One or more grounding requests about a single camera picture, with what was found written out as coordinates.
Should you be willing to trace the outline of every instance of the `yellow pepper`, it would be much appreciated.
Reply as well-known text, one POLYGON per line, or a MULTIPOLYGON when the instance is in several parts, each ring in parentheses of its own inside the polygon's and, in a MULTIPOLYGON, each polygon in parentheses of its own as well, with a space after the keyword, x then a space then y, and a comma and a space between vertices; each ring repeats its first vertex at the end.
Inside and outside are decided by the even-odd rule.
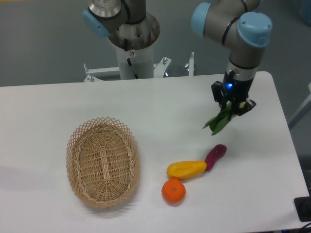
POLYGON ((199 175, 207 167, 204 161, 183 161, 169 165, 167 174, 170 178, 185 180, 199 175))

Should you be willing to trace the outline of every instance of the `light blue joint cap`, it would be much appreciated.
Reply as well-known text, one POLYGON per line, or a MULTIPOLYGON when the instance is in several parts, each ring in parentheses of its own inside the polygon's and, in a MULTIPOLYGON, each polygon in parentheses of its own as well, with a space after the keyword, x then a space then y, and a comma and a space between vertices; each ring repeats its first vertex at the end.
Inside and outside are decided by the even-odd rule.
POLYGON ((89 11, 83 11, 82 16, 87 27, 99 38, 105 38, 110 35, 107 29, 89 11))
POLYGON ((238 33, 243 41, 255 48, 270 42, 272 21, 263 13, 247 12, 238 21, 238 33))
POLYGON ((194 10, 191 18, 191 27, 196 33, 204 37, 205 20, 211 3, 202 2, 194 10))

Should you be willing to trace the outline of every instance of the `metal bolt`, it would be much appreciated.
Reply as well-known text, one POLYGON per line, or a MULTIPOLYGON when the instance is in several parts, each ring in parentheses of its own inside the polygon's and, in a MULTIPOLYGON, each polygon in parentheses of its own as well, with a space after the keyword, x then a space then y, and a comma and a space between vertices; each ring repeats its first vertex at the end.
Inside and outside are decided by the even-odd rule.
POLYGON ((189 72, 189 63, 185 64, 185 71, 189 72))
POLYGON ((168 61, 167 57, 163 57, 163 64, 166 65, 166 62, 168 61))
POLYGON ((163 75, 163 77, 164 78, 167 78, 167 77, 169 77, 170 76, 170 74, 167 72, 167 70, 164 72, 164 75, 163 75))
POLYGON ((86 73, 88 73, 88 68, 86 66, 86 63, 84 63, 83 66, 84 66, 84 70, 86 71, 86 73))

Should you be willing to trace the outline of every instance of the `gray floor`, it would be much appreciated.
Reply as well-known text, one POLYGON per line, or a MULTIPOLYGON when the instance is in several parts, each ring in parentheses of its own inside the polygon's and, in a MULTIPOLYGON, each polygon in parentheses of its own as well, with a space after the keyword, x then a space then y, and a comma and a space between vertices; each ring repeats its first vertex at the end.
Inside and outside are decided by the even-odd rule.
MULTIPOLYGON (((192 12, 201 1, 147 0, 147 11, 161 25, 155 61, 171 58, 172 76, 186 75, 183 66, 192 51, 197 75, 223 73, 227 64, 227 49, 190 28, 192 12)), ((82 82, 83 63, 89 68, 116 67, 114 49, 82 21, 86 5, 87 0, 0 3, 0 86, 82 82)), ((266 0, 258 9, 274 23, 260 70, 272 74, 286 118, 308 96, 311 82, 311 27, 293 7, 289 0, 266 0)), ((303 169, 311 169, 310 119, 311 111, 291 131, 303 169)))

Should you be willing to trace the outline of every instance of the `wicker basket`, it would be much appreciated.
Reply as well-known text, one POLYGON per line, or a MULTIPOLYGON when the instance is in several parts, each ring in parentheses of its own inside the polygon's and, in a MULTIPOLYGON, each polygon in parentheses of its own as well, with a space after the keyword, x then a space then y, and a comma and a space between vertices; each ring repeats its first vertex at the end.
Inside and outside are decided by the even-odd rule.
POLYGON ((139 181, 139 152, 131 131, 119 120, 97 118, 81 125, 67 147, 67 173, 75 195, 85 204, 120 204, 139 181))

